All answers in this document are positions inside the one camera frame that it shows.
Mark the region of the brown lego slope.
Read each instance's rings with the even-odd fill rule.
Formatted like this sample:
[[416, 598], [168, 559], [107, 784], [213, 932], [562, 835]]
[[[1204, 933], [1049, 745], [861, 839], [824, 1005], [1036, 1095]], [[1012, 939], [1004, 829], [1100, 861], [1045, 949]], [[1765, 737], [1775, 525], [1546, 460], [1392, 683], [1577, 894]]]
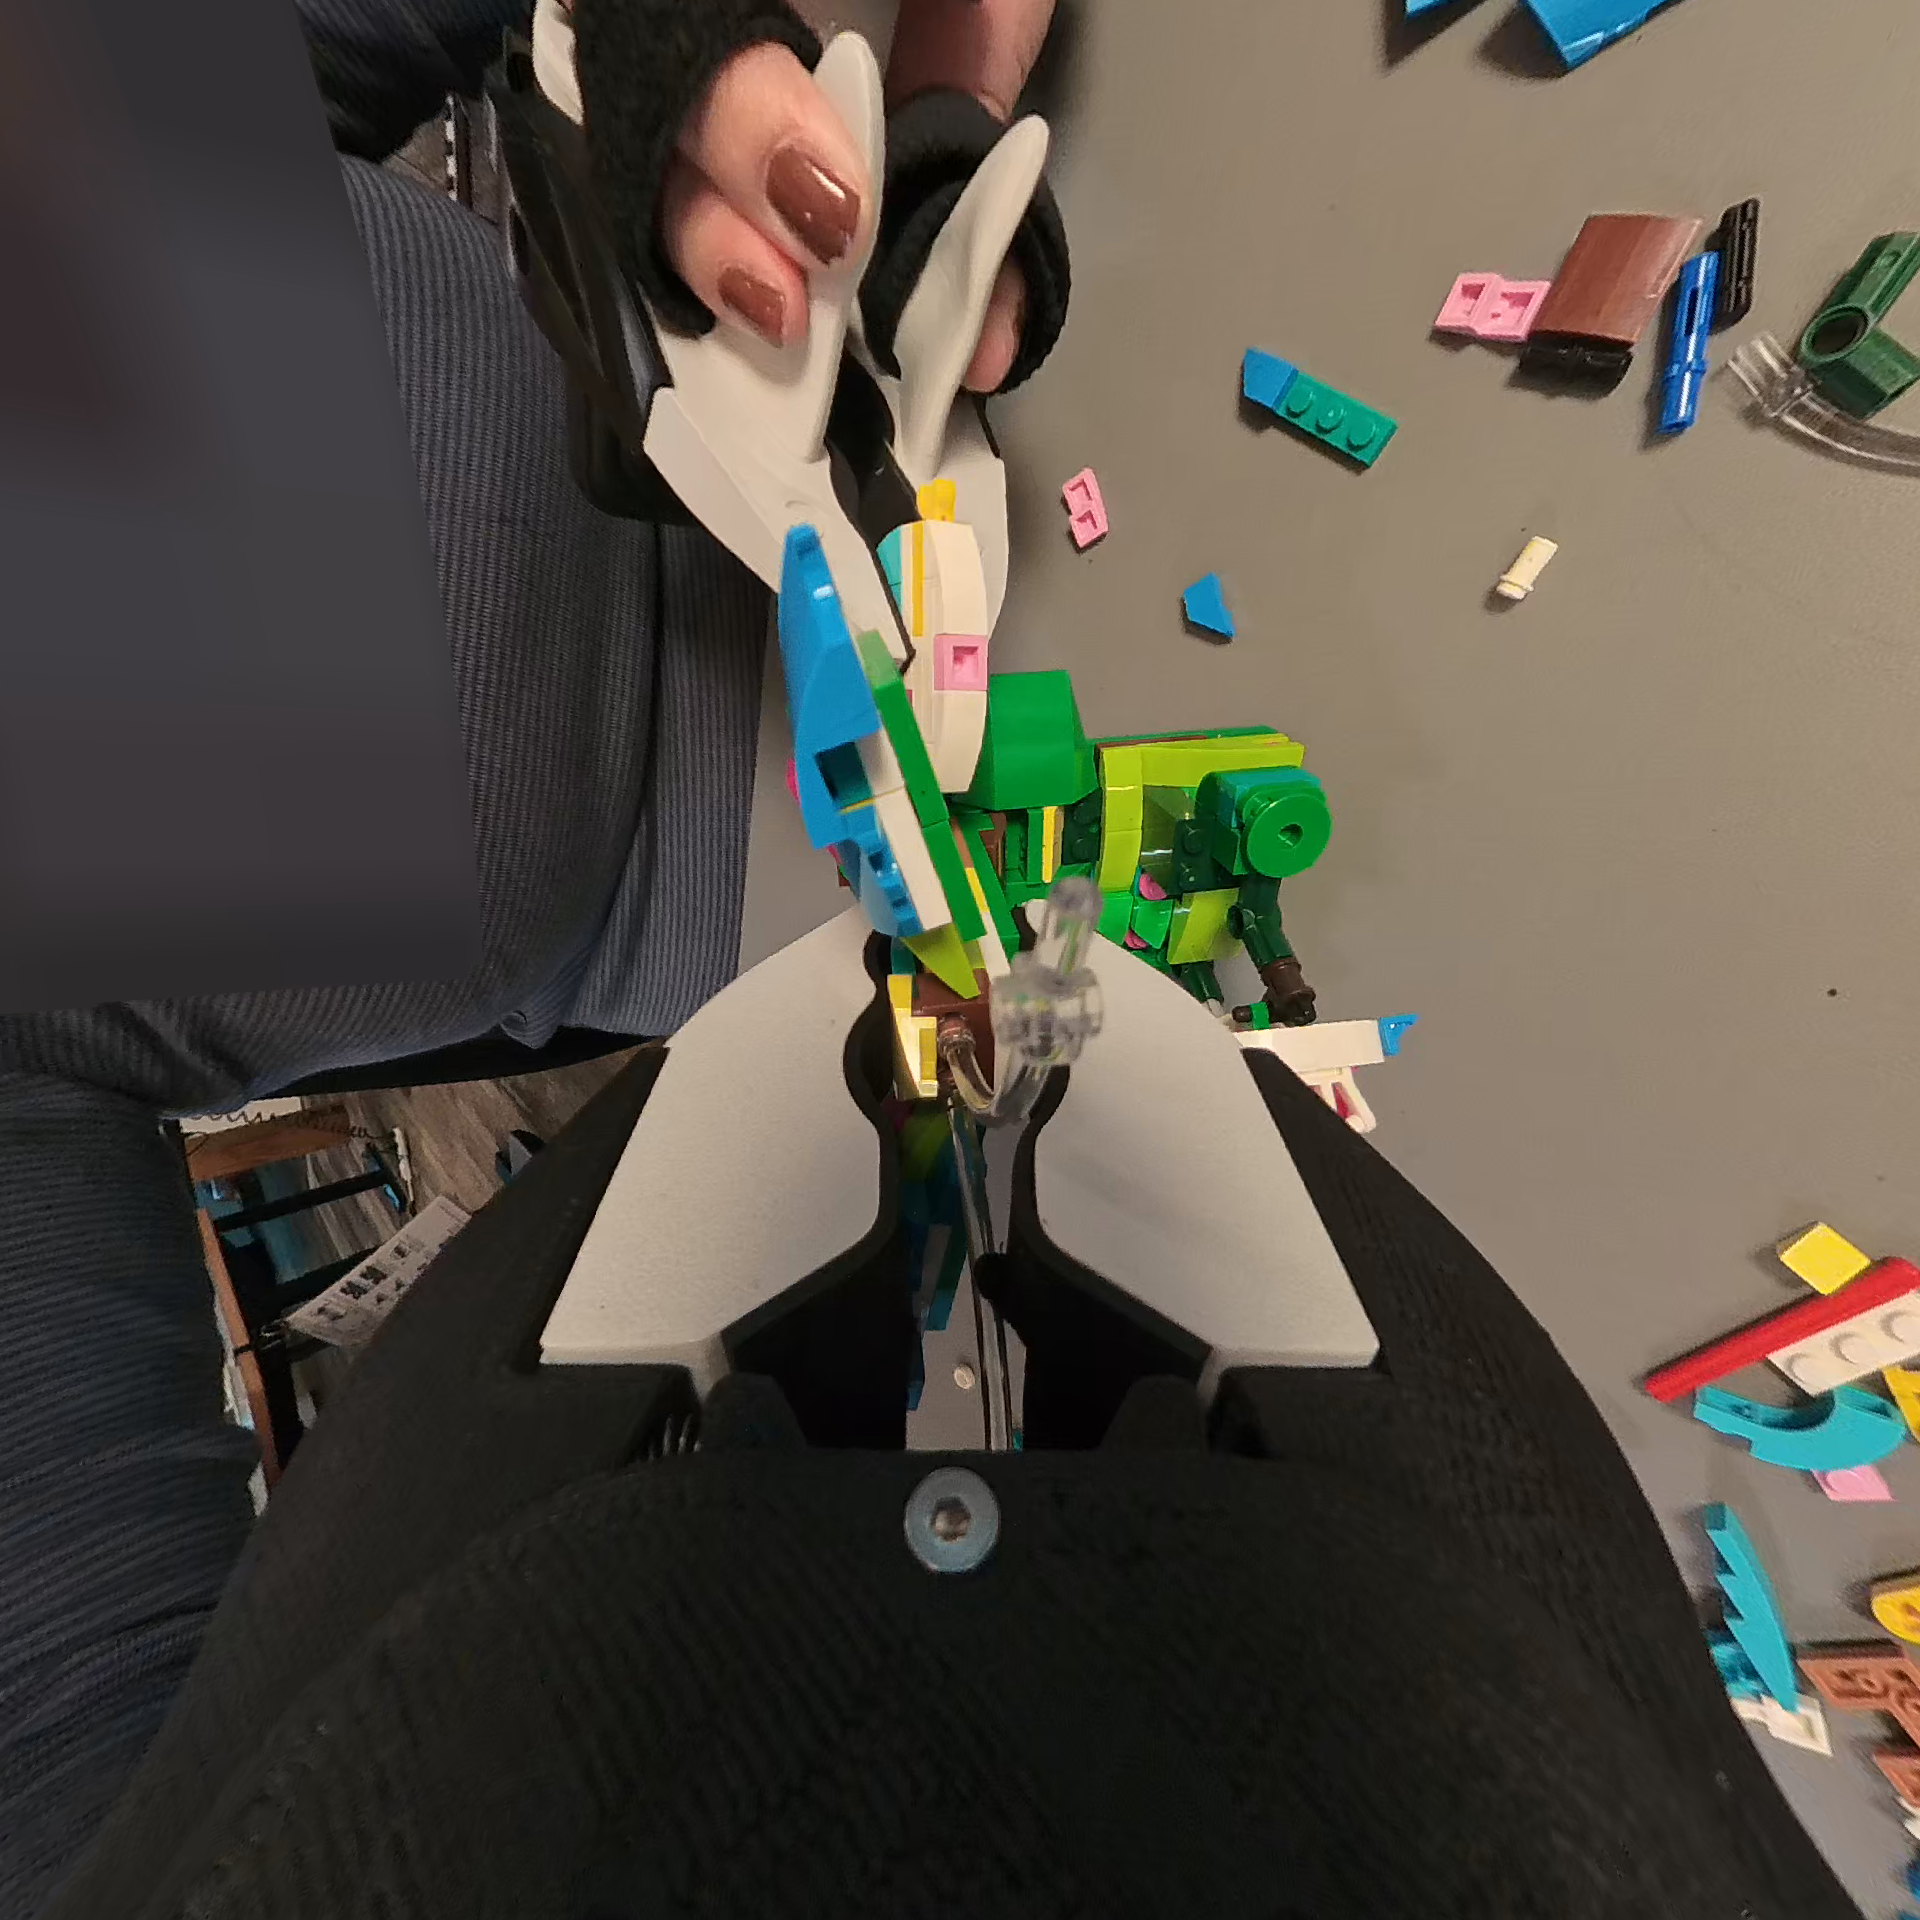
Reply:
[[1702, 236], [1703, 220], [1699, 215], [1587, 215], [1551, 279], [1524, 350], [1551, 343], [1637, 350]]

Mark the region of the colourful lego model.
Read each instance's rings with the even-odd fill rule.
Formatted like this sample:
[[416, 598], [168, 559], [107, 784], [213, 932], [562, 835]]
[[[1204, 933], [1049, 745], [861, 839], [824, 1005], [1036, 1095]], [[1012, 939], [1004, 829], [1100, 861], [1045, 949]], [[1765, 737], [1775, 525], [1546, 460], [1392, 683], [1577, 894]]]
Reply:
[[973, 784], [943, 793], [905, 668], [859, 633], [811, 525], [786, 536], [779, 654], [794, 791], [873, 933], [892, 1019], [880, 1213], [825, 1270], [725, 1340], [814, 1443], [905, 1446], [930, 1262], [960, 1265], [999, 1398], [982, 1450], [1219, 1452], [1214, 1388], [1151, 1371], [1161, 1343], [1009, 1253], [1017, 1141], [1100, 1031], [1089, 953], [1131, 953], [1235, 1026], [1308, 1026], [1280, 889], [1332, 829], [1273, 728], [1089, 737], [1069, 673], [988, 673]]

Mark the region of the clear curved lego piece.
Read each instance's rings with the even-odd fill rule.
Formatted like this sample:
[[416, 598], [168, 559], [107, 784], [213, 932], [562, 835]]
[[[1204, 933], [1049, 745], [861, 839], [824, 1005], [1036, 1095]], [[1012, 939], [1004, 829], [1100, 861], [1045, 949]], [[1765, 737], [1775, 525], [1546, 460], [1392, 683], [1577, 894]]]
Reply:
[[1918, 430], [1860, 421], [1816, 393], [1813, 375], [1773, 335], [1758, 335], [1730, 353], [1726, 375], [1742, 393], [1748, 414], [1809, 445], [1823, 458], [1878, 473], [1918, 476]]

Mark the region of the white printed leaflet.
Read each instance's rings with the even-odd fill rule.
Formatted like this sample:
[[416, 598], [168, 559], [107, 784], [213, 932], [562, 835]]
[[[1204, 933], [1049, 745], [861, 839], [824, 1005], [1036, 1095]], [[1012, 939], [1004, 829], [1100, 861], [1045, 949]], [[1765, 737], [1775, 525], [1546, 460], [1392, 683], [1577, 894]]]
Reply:
[[467, 1223], [467, 1208], [438, 1195], [338, 1280], [286, 1312], [281, 1329], [334, 1348], [365, 1346]]

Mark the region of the dark green lego connector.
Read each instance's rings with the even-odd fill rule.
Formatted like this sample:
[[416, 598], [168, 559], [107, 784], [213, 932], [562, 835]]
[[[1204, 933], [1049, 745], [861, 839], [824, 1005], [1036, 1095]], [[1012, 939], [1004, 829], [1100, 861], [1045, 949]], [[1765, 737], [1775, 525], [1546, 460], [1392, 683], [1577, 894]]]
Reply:
[[1918, 231], [1878, 236], [1795, 343], [1795, 367], [1842, 414], [1871, 421], [1918, 385], [1918, 353], [1885, 331], [1918, 274]]

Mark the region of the white blue-tipped lego piece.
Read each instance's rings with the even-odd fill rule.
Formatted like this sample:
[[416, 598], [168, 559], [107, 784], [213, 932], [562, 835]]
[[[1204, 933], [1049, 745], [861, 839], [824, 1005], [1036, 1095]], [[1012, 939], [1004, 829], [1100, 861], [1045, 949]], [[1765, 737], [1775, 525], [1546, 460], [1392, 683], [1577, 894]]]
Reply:
[[1244, 1051], [1278, 1055], [1346, 1127], [1371, 1138], [1378, 1118], [1362, 1095], [1358, 1070], [1397, 1058], [1418, 1021], [1418, 1015], [1385, 1015], [1297, 1029], [1235, 1026], [1235, 1039]]

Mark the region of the person's left hand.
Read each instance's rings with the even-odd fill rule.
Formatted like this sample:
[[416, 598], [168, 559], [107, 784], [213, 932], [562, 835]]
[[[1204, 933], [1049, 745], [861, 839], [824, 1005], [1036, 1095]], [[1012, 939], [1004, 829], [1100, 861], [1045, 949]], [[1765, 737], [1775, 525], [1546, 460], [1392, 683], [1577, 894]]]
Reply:
[[[1004, 125], [1053, 4], [899, 4], [880, 95], [963, 93]], [[660, 201], [673, 273], [740, 337], [790, 350], [805, 337], [811, 279], [868, 229], [861, 152], [814, 73], [777, 44], [727, 56], [689, 109]]]

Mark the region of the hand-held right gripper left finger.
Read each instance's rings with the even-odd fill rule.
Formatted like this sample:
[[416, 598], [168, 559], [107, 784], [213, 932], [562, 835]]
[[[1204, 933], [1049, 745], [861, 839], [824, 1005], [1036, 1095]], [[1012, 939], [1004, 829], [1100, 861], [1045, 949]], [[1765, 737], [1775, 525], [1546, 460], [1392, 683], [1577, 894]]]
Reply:
[[727, 1334], [880, 1213], [892, 1019], [845, 907], [710, 997], [653, 1091], [541, 1329], [545, 1365], [727, 1371]]

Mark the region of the pink lego plate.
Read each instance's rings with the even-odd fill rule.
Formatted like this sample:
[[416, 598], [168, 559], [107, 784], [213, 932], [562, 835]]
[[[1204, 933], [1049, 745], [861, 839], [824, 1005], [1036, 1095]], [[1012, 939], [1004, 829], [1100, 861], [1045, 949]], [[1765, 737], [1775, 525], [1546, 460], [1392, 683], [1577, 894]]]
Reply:
[[1546, 294], [1551, 280], [1458, 274], [1434, 318], [1434, 335], [1517, 346], [1532, 337]]

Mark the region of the pile of loose lego pieces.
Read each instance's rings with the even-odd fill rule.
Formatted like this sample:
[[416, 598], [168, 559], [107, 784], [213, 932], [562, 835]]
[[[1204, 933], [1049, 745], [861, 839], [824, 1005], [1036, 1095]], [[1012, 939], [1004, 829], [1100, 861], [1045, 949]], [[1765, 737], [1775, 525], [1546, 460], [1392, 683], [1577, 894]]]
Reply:
[[[1771, 1257], [1795, 1297], [1654, 1365], [1638, 1392], [1835, 1508], [1885, 1508], [1890, 1462], [1918, 1456], [1918, 1262], [1875, 1257], [1825, 1223]], [[1835, 1757], [1832, 1716], [1875, 1721], [1865, 1757], [1918, 1842], [1918, 1563], [1865, 1582], [1865, 1640], [1809, 1642], [1788, 1630], [1754, 1529], [1726, 1503], [1699, 1526], [1715, 1584], [1703, 1640], [1730, 1712], [1823, 1759]]]

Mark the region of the blue lego pin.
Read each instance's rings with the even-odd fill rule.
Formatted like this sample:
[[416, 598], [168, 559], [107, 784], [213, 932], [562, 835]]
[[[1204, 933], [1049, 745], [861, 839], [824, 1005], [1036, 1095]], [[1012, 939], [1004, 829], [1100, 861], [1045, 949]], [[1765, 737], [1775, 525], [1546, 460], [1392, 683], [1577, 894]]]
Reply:
[[1657, 385], [1654, 435], [1675, 439], [1699, 420], [1707, 381], [1707, 343], [1717, 318], [1721, 251], [1692, 255], [1672, 291], [1668, 356]]

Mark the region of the person's grey knit sweater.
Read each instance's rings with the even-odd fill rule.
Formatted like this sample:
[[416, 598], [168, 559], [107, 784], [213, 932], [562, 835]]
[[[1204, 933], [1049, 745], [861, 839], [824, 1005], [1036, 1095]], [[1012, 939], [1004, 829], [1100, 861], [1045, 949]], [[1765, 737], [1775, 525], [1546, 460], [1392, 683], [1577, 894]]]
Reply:
[[565, 374], [478, 215], [386, 162], [529, 4], [298, 4], [449, 636], [482, 952], [444, 982], [3, 1019], [3, 1918], [166, 1721], [252, 1533], [164, 1118], [467, 1043], [651, 1039], [727, 972], [767, 594], [568, 470]]

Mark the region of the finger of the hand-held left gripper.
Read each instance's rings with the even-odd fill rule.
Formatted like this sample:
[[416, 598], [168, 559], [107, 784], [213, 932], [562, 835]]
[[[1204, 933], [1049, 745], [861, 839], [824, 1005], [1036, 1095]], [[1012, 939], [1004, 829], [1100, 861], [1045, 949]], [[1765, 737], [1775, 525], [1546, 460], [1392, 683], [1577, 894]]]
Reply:
[[963, 393], [963, 374], [980, 343], [996, 274], [1016, 229], [1040, 182], [1051, 134], [1037, 115], [1012, 125], [973, 182], [960, 192], [905, 300], [887, 385], [893, 414], [893, 460], [910, 487], [955, 487], [955, 519], [980, 547], [988, 629], [999, 625], [1009, 577], [1009, 499], [1003, 458], [988, 428]]
[[868, 196], [850, 260], [814, 285], [803, 343], [775, 350], [725, 331], [660, 337], [670, 381], [651, 399], [644, 455], [700, 525], [767, 587], [779, 587], [786, 533], [811, 525], [850, 629], [877, 633], [905, 661], [892, 587], [836, 497], [825, 451], [843, 350], [859, 328], [859, 280], [876, 250], [876, 207], [877, 196]]

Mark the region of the blue green lego plate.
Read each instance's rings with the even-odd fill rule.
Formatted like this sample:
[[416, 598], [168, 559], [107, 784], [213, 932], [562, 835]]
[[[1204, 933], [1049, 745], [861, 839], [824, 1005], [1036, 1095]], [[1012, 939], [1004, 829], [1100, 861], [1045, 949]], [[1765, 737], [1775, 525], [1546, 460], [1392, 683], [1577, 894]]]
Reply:
[[1242, 399], [1356, 469], [1376, 469], [1397, 435], [1397, 420], [1376, 413], [1267, 350], [1242, 353]]

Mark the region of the blue lego slope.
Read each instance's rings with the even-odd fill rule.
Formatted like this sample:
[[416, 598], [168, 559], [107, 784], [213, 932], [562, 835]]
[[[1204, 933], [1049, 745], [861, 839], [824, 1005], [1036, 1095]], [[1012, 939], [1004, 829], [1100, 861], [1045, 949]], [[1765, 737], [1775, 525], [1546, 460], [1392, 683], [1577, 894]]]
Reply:
[[1544, 44], [1551, 45], [1556, 66], [1564, 73], [1598, 60], [1598, 53], [1608, 51], [1612, 44], [1645, 31], [1645, 24], [1668, 9], [1672, 4], [1648, 0], [1648, 4], [1551, 4], [1532, 0], [1520, 4], [1524, 15], [1540, 31]]

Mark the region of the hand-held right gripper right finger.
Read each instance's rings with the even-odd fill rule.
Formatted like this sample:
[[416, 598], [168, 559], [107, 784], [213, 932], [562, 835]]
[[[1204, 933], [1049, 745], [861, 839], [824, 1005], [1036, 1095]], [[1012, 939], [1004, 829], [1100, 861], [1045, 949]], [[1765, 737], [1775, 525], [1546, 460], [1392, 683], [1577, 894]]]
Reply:
[[1131, 953], [1089, 953], [1100, 1031], [1036, 1106], [1009, 1253], [1161, 1343], [1151, 1371], [1368, 1370], [1378, 1334], [1262, 1101], [1273, 1058]]

